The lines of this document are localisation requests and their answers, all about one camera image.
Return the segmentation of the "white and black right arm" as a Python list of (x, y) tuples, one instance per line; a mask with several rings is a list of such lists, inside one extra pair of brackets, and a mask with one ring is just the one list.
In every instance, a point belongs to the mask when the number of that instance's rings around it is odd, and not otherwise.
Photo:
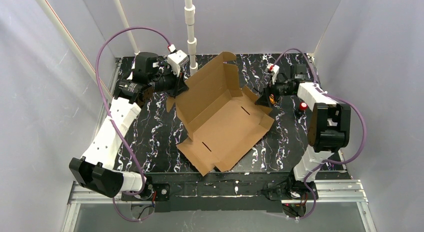
[(300, 162), (293, 168), (295, 181), (311, 183), (324, 164), (340, 148), (347, 146), (350, 138), (351, 108), (345, 103), (329, 98), (318, 82), (310, 80), (304, 64), (293, 64), (290, 77), (279, 73), (279, 66), (269, 63), (266, 71), (270, 82), (260, 93), (255, 104), (272, 107), (282, 96), (297, 96), (310, 109), (311, 119), (307, 130), (308, 146)]

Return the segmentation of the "brown cardboard box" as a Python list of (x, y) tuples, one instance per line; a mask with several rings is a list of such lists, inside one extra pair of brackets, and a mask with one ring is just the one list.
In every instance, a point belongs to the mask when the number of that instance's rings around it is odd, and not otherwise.
[(166, 101), (188, 135), (177, 149), (202, 176), (231, 170), (274, 123), (271, 108), (257, 105), (258, 96), (240, 85), (235, 60), (221, 52), (186, 80), (187, 91)]

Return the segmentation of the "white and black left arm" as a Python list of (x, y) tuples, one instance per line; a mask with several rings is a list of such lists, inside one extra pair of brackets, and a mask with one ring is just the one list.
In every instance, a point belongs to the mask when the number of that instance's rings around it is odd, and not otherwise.
[(83, 188), (109, 198), (118, 193), (141, 193), (147, 177), (140, 172), (117, 171), (115, 158), (122, 139), (153, 93), (175, 98), (189, 88), (182, 68), (189, 62), (182, 50), (171, 52), (164, 60), (152, 52), (135, 56), (131, 69), (118, 81), (109, 113), (96, 137), (80, 158), (72, 158), (69, 169)]

